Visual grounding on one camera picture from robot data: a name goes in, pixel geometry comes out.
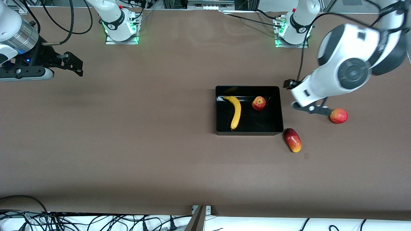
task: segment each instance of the cable connector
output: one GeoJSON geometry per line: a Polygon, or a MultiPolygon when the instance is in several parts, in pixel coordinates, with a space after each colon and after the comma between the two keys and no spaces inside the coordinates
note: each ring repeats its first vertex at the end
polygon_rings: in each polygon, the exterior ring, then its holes
{"type": "Polygon", "coordinates": [[[172,219],[171,221],[170,221],[170,231],[174,231],[174,230],[176,230],[177,229],[177,227],[175,226],[175,224],[174,224],[174,219],[172,219]]]}
{"type": "Polygon", "coordinates": [[[144,220],[143,220],[143,231],[148,231],[147,225],[145,224],[144,220]]]}
{"type": "Polygon", "coordinates": [[[284,85],[283,88],[290,90],[295,88],[296,86],[298,86],[300,84],[300,81],[294,80],[294,79],[287,79],[286,81],[284,81],[284,85]]]}

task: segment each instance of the wire bundle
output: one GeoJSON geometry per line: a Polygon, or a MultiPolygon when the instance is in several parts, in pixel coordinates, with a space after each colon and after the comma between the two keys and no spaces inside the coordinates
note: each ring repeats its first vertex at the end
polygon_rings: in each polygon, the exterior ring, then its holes
{"type": "Polygon", "coordinates": [[[140,219],[136,219],[133,215],[111,215],[111,214],[99,214],[98,216],[94,217],[90,223],[75,223],[69,221],[65,216],[64,213],[55,213],[55,212],[47,212],[46,207],[42,202],[37,200],[35,197],[27,196],[27,195],[14,195],[14,196],[7,196],[0,198],[0,200],[8,199],[8,198],[29,198],[36,201],[44,210],[44,212],[36,213],[36,212],[24,212],[19,210],[0,210],[0,221],[8,218],[24,218],[25,222],[20,227],[18,231],[25,231],[26,226],[30,227],[30,231],[35,231],[34,227],[40,227],[42,231],[82,231],[78,226],[87,226],[87,231],[90,230],[90,226],[97,222],[100,222],[106,218],[112,217],[109,222],[105,223],[101,227],[99,231],[112,231],[112,228],[115,224],[119,223],[126,227],[127,231],[133,231],[136,225],[139,222],[143,222],[143,227],[145,227],[144,231],[148,231],[145,222],[152,219],[157,219],[160,221],[160,225],[154,228],[151,231],[156,231],[158,229],[161,230],[163,225],[170,222],[174,224],[175,219],[180,219],[184,217],[191,217],[191,216],[180,216],[180,217],[172,217],[167,221],[162,222],[162,220],[158,217],[149,217],[150,215],[144,215],[140,219]],[[132,225],[129,227],[125,222],[132,222],[132,225]]]}

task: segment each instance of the power cable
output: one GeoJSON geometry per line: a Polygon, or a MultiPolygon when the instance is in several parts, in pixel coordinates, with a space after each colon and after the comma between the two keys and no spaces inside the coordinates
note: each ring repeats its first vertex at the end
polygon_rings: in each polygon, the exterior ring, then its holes
{"type": "Polygon", "coordinates": [[[308,221],[309,221],[309,218],[307,218],[307,219],[304,221],[304,224],[302,225],[300,231],[304,231],[305,226],[307,225],[307,222],[308,222],[308,221]]]}
{"type": "Polygon", "coordinates": [[[37,198],[33,197],[33,196],[28,196],[28,195],[5,196],[5,197],[3,197],[3,198],[0,198],[0,201],[1,201],[1,200],[4,200],[4,199],[7,199],[7,198],[29,198],[29,199],[32,199],[32,200],[36,201],[36,202],[43,208],[43,210],[44,210],[45,212],[47,212],[47,209],[46,209],[46,207],[44,206],[44,204],[43,204],[41,201],[39,201],[37,198]]]}
{"type": "Polygon", "coordinates": [[[69,34],[67,35],[67,37],[66,37],[63,41],[59,42],[60,45],[66,43],[66,42],[70,39],[70,37],[72,36],[72,33],[73,33],[73,27],[74,27],[74,7],[73,7],[73,0],[69,0],[69,3],[70,3],[70,12],[71,12],[70,31],[69,31],[69,34]]]}
{"type": "Polygon", "coordinates": [[[228,15],[229,15],[229,16],[232,16],[232,17],[236,17],[236,18],[245,19],[245,20],[248,20],[248,21],[251,21],[251,22],[255,22],[255,23],[260,23],[260,24],[264,24],[264,25],[270,25],[270,26],[277,27],[277,28],[280,28],[280,27],[281,27],[280,25],[274,25],[274,24],[271,24],[271,23],[265,23],[265,22],[257,21],[257,20],[250,19],[250,18],[244,18],[244,17],[237,16],[237,15],[232,15],[232,14],[228,14],[228,15]]]}
{"type": "Polygon", "coordinates": [[[255,12],[260,12],[262,13],[265,17],[269,18],[269,19],[275,19],[276,17],[271,17],[270,15],[266,14],[264,11],[260,10],[260,9],[256,9],[254,10],[255,12]]]}
{"type": "MultiPolygon", "coordinates": [[[[361,222],[360,231],[363,231],[363,225],[364,225],[364,223],[365,223],[366,220],[367,220],[367,219],[364,219],[364,220],[361,222]]],[[[338,229],[335,225],[333,225],[333,224],[328,227],[328,231],[332,231],[331,228],[335,228],[336,231],[339,231],[339,229],[338,229]]]]}
{"type": "Polygon", "coordinates": [[[152,231],[155,231],[155,230],[158,229],[158,228],[160,228],[159,230],[161,230],[161,227],[162,227],[163,225],[167,224],[168,222],[170,222],[171,220],[180,219],[180,218],[184,218],[184,217],[192,217],[192,216],[191,216],[191,215],[188,215],[188,216],[175,217],[175,218],[173,218],[173,219],[170,219],[170,220],[168,220],[168,221],[165,221],[165,222],[161,223],[159,226],[155,227],[152,231]]]}
{"type": "MultiPolygon", "coordinates": [[[[44,4],[44,0],[40,0],[40,2],[41,2],[41,4],[42,4],[43,9],[44,9],[44,11],[46,12],[47,16],[52,20],[52,22],[53,22],[54,24],[56,24],[56,26],[58,26],[58,27],[59,27],[60,29],[62,29],[63,31],[65,31],[65,32],[70,32],[69,30],[67,30],[66,28],[62,27],[60,24],[58,24],[58,23],[54,20],[54,18],[50,15],[49,11],[47,10],[47,7],[46,7],[45,4],[44,4]]],[[[87,6],[88,13],[89,13],[89,15],[90,15],[90,26],[89,26],[89,28],[88,28],[87,30],[85,30],[85,31],[83,31],[83,32],[72,32],[72,34],[74,34],[74,35],[83,35],[83,34],[89,32],[89,31],[91,30],[91,28],[93,27],[93,15],[91,14],[90,6],[88,5],[88,3],[87,3],[86,0],[83,0],[83,2],[84,2],[85,5],[87,6]]]]}

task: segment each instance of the metal mounting plate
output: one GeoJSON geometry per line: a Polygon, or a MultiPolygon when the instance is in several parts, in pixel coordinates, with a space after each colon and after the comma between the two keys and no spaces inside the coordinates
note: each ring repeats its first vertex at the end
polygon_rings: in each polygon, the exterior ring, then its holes
{"type": "MultiPolygon", "coordinates": [[[[191,214],[193,215],[199,206],[191,206],[191,214]]],[[[211,206],[205,206],[205,215],[211,215],[211,206]]]]}
{"type": "Polygon", "coordinates": [[[142,14],[140,14],[140,16],[132,21],[130,21],[131,23],[136,23],[136,25],[131,26],[131,28],[133,30],[136,30],[136,33],[133,34],[130,38],[128,38],[127,40],[124,41],[115,41],[112,40],[112,38],[110,38],[110,36],[107,34],[106,32],[106,44],[107,45],[137,45],[139,43],[139,37],[140,37],[140,29],[141,29],[141,18],[143,17],[142,14]]]}
{"type": "MultiPolygon", "coordinates": [[[[286,15],[282,14],[281,16],[277,18],[278,19],[273,19],[272,23],[274,25],[283,26],[285,23],[286,15]]],[[[280,30],[282,30],[281,28],[277,28],[277,27],[273,27],[273,28],[274,28],[275,47],[302,48],[302,43],[301,44],[289,44],[281,36],[279,36],[280,30]]],[[[308,39],[305,40],[304,48],[308,48],[308,39]]]]}

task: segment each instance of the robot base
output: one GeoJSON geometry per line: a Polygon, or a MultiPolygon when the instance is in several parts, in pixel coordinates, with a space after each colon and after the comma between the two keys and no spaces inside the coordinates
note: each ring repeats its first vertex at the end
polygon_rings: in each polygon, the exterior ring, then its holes
{"type": "Polygon", "coordinates": [[[140,37],[140,29],[141,29],[141,18],[143,16],[140,14],[140,16],[136,19],[134,19],[133,21],[131,21],[132,24],[135,25],[131,25],[130,29],[131,30],[135,30],[136,33],[134,33],[130,38],[124,40],[124,41],[116,41],[113,40],[112,38],[110,38],[110,36],[107,34],[106,31],[106,44],[107,45],[137,45],[139,43],[139,37],[140,37]]]}
{"type": "MultiPolygon", "coordinates": [[[[280,17],[277,17],[276,19],[272,20],[272,23],[274,25],[280,25],[280,26],[284,26],[285,22],[286,22],[286,15],[282,14],[280,17]]],[[[286,48],[302,48],[303,45],[301,44],[290,44],[288,42],[286,42],[279,34],[282,33],[284,30],[284,28],[277,28],[277,27],[273,27],[274,28],[274,38],[275,38],[275,47],[286,47],[286,48]]],[[[308,48],[308,39],[305,40],[305,45],[304,48],[308,48]]]]}

